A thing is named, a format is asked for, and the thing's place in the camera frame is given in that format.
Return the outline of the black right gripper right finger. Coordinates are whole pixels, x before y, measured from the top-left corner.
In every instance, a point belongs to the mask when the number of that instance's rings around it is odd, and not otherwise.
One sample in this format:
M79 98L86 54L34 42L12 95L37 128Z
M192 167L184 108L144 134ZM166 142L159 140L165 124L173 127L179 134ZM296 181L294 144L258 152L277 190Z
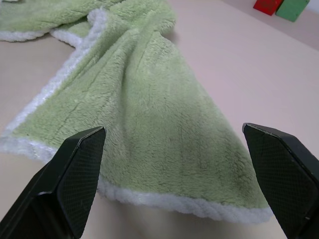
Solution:
M319 161L295 136L242 127L259 186L289 239L319 237Z

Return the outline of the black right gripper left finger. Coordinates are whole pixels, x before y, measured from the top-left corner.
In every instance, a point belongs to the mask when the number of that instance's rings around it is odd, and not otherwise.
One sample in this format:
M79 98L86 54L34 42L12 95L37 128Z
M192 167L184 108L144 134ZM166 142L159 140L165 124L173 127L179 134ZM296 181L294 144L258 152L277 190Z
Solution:
M2 239L79 239L97 190L106 130L81 131L62 143L0 222Z

